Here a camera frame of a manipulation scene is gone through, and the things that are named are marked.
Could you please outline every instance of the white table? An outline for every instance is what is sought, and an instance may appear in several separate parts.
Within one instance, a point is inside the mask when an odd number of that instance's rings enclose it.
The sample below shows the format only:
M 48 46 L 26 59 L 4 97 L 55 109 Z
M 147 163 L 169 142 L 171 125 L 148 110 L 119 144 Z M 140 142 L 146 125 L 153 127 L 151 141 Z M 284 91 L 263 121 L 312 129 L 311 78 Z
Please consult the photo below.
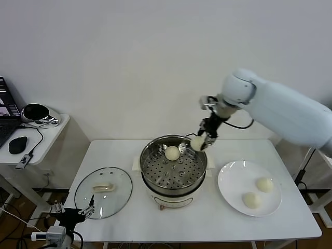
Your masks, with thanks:
M 76 231 L 87 242 L 271 242 L 281 248 L 295 239 L 315 238 L 322 232 L 295 186 L 285 165 L 268 140 L 218 140 L 208 149 L 216 169 L 202 184 L 189 206 L 159 210 L 146 191 L 139 173 L 132 171 L 133 158 L 149 141 L 93 141 L 70 188 L 66 207 L 74 208 L 74 195 L 81 180 L 103 167 L 118 167 L 132 178 L 133 191 L 127 205 L 102 220 L 88 219 Z M 281 183 L 282 204 L 267 217 L 239 213 L 217 189 L 217 173 L 234 160 L 250 160 L 265 166 Z
M 49 129 L 39 128 L 39 131 L 43 134 L 43 141 L 34 149 L 33 158 L 30 160 L 29 165 L 39 164 L 56 141 L 63 128 L 67 125 L 70 117 L 66 114 L 61 114 L 61 123 Z M 12 155 L 8 151 L 8 144 L 11 140 L 27 136 L 28 142 L 24 152 Z M 32 218 L 39 218 L 41 213 L 49 212 L 51 205 L 46 202 L 51 193 L 45 193 L 43 197 L 38 195 L 30 186 L 30 183 L 26 181 L 22 175 L 22 170 L 16 170 L 15 165 L 21 160 L 24 154 L 27 154 L 41 139 L 41 135 L 35 129 L 17 129 L 7 142 L 0 148 L 0 174 L 8 181 L 12 186 L 17 188 L 23 195 L 37 205 Z M 29 221 L 29 224 L 35 225 L 37 219 Z

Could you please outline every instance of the glass lid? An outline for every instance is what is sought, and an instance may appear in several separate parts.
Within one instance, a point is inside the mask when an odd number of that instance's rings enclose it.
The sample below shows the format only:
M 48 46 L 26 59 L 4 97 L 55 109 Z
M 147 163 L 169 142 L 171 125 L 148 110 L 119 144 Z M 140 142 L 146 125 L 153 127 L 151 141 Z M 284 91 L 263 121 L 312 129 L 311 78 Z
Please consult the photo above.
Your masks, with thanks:
M 119 212 L 128 202 L 132 182 L 126 171 L 110 167 L 92 172 L 78 185 L 75 206 L 85 209 L 94 195 L 94 213 L 90 219 L 104 219 Z

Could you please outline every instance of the wooden floor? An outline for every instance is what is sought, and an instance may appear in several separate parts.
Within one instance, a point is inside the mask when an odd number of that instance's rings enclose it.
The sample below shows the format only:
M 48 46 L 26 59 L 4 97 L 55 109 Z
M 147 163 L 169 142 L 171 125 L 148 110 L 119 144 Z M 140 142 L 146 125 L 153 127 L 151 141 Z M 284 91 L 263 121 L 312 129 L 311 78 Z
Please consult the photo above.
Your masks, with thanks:
M 61 193 L 54 193 L 50 199 L 50 202 L 53 203 L 54 200 L 62 200 L 66 197 L 66 194 Z M 310 204 L 310 201 L 308 198 L 305 198 L 305 200 Z M 35 209 L 35 205 L 29 201 L 25 196 L 21 196 L 19 199 L 13 199 L 11 204 L 18 209 L 20 212 L 20 215 L 22 219 L 28 219 L 32 212 Z M 332 203 L 330 203 L 328 206 L 326 206 L 327 212 L 332 217 Z M 18 212 L 12 208 L 8 207 L 8 211 L 14 213 L 15 215 L 19 216 Z M 298 240 L 297 242 L 297 249 L 328 249 L 332 248 L 332 228 L 327 229 L 325 228 L 323 222 L 321 221 L 320 217 L 318 215 L 314 215 L 323 235 L 320 238 L 317 239 L 308 239 L 308 240 Z M 10 215 L 4 214 L 0 218 L 0 241 L 8 236 L 9 233 L 11 233 L 16 226 L 19 224 L 19 221 L 15 218 L 12 218 Z M 45 230 L 44 224 L 42 220 L 39 220 L 37 223 L 37 227 L 40 230 Z M 15 230 L 13 234 L 11 234 L 9 237 L 11 239 L 7 239 L 3 242 L 0 242 L 0 249 L 11 249 L 11 248 L 17 248 L 17 238 L 22 237 L 22 235 L 31 233 L 34 231 L 32 228 L 27 228 L 26 225 L 23 223 L 19 224 L 18 229 Z M 31 241 L 26 239 L 27 247 L 28 249 L 36 249 L 44 245 L 45 242 L 43 241 Z M 170 244 L 174 249 L 251 249 L 251 244 L 249 242 L 234 242 L 234 243 L 171 243 Z M 103 244 L 102 243 L 94 243 L 93 245 L 86 245 L 87 248 L 96 248 L 96 249 L 102 249 Z M 121 249 L 138 249 L 140 245 L 137 243 L 131 243 L 130 248 L 128 243 L 119 244 L 119 243 L 110 243 L 108 246 L 108 249 L 112 248 L 119 248 L 121 246 Z M 22 247 L 18 247 L 19 249 L 26 249 L 26 247 L 23 245 Z M 167 245 L 163 244 L 145 244 L 142 245 L 140 249 L 167 249 L 169 248 Z M 263 249 L 264 248 L 264 242 L 257 242 L 257 248 Z M 285 249 L 296 249 L 295 243 L 292 243 L 286 247 Z

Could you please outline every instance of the computer mouse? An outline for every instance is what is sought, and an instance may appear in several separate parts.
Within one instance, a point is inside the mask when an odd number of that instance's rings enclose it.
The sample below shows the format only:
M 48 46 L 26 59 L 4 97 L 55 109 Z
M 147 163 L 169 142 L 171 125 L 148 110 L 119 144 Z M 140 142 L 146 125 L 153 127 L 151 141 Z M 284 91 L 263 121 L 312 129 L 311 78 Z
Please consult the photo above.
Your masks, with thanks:
M 27 143 L 27 137 L 22 136 L 16 139 L 13 139 L 9 142 L 9 153 L 11 154 L 18 154 L 25 150 Z

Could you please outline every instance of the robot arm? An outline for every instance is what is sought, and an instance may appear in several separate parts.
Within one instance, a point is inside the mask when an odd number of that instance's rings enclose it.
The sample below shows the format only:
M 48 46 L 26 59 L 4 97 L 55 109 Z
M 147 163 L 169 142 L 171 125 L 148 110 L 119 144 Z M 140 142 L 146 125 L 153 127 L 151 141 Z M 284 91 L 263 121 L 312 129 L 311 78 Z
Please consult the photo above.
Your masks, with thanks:
M 253 119 L 289 142 L 319 149 L 332 157 L 332 111 L 251 71 L 235 71 L 225 79 L 222 93 L 216 97 L 203 96 L 200 104 L 202 109 L 212 112 L 200 125 L 198 135 L 206 133 L 202 148 L 214 143 L 220 124 L 238 109 L 244 109 Z
M 60 222 L 58 226 L 50 226 L 47 232 L 33 232 L 31 240 L 46 240 L 49 248 L 70 249 L 74 242 L 75 226 L 84 222 L 94 213 L 94 195 L 85 209 L 64 208 L 62 203 L 53 205 L 54 212 L 50 213 Z

